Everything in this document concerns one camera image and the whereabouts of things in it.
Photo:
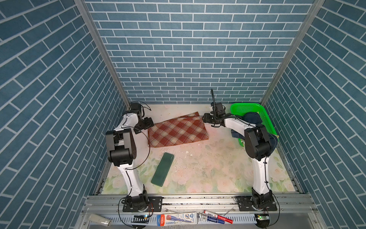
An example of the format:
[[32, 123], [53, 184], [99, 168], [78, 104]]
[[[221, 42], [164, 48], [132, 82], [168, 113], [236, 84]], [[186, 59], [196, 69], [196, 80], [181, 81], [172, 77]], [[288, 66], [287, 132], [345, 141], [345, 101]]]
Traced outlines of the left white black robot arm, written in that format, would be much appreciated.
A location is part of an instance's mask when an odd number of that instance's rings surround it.
[[125, 212], [145, 211], [149, 208], [148, 194], [134, 162], [137, 158], [134, 135], [153, 126], [152, 118], [128, 111], [123, 114], [120, 124], [105, 134], [108, 161], [121, 172], [127, 185], [127, 195], [123, 198]]

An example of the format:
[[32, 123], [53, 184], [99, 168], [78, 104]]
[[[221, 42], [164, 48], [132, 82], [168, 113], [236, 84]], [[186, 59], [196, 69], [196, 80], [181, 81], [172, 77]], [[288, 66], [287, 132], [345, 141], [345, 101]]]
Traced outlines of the green plastic basket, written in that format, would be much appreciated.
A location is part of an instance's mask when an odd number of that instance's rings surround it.
[[232, 114], [232, 118], [230, 119], [230, 121], [233, 123], [232, 126], [234, 128], [229, 127], [230, 129], [233, 129], [237, 132], [239, 132], [240, 134], [245, 134], [245, 130], [248, 128], [254, 128], [257, 127], [258, 125], [252, 125], [250, 123], [247, 123], [245, 121], [242, 121], [239, 119], [238, 116], [243, 116], [244, 114], [248, 113], [248, 112], [256, 112], [260, 114], [260, 117], [263, 120], [262, 125], [266, 128], [267, 133], [270, 132], [274, 135], [278, 134], [276, 133], [274, 126], [269, 118], [269, 115], [267, 114], [267, 111], [265, 110], [265, 108], [263, 106], [261, 106], [260, 104], [255, 104], [255, 103], [236, 103], [231, 105], [231, 114]]

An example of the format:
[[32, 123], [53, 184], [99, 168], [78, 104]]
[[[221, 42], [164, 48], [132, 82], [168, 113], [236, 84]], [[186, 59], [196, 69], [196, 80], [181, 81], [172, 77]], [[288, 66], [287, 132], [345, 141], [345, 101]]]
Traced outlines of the dark blue denim skirt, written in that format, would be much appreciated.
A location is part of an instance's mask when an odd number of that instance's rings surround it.
[[[250, 123], [252, 125], [259, 125], [259, 124], [263, 123], [263, 120], [260, 117], [260, 114], [256, 113], [256, 112], [248, 112], [248, 113], [244, 114], [243, 116], [238, 116], [238, 117], [240, 120]], [[238, 138], [239, 144], [242, 147], [245, 147], [245, 137], [243, 134], [240, 134], [239, 132], [232, 129], [231, 135], [233, 138]], [[274, 135], [270, 132], [268, 132], [268, 135], [270, 138], [271, 152], [273, 152], [278, 145], [278, 138], [277, 138], [277, 135]]]

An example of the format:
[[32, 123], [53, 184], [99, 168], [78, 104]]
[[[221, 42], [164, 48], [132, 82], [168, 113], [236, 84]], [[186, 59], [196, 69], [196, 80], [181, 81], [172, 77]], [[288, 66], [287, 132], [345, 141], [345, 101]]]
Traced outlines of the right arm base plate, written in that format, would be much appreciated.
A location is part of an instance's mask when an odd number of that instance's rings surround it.
[[277, 211], [273, 196], [269, 193], [261, 196], [236, 196], [239, 211]]

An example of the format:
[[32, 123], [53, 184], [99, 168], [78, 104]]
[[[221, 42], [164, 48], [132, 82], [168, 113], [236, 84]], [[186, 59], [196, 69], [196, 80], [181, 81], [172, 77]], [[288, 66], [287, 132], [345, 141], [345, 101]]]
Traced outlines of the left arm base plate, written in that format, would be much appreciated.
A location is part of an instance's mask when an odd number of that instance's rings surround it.
[[146, 212], [150, 209], [153, 212], [161, 212], [163, 205], [163, 197], [149, 196], [145, 197], [128, 197], [122, 200], [123, 212]]

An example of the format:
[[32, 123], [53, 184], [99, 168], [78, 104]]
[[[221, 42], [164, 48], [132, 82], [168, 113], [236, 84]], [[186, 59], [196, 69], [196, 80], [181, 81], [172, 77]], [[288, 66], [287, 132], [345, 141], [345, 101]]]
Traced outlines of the red plaid skirt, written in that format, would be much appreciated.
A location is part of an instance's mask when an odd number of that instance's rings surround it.
[[195, 112], [155, 124], [148, 129], [148, 137], [151, 147], [163, 148], [208, 140], [209, 134]]

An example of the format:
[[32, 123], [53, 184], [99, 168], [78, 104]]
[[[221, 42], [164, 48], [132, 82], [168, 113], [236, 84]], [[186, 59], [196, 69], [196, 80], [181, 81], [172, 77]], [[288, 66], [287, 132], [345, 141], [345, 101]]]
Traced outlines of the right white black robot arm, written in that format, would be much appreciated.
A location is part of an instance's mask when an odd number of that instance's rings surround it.
[[215, 117], [213, 113], [205, 113], [203, 122], [223, 126], [244, 136], [245, 150], [252, 159], [254, 184], [252, 187], [252, 206], [256, 210], [264, 210], [274, 202], [273, 193], [269, 185], [269, 157], [276, 144], [271, 141], [270, 134], [262, 124], [251, 124], [237, 115], [224, 114]]

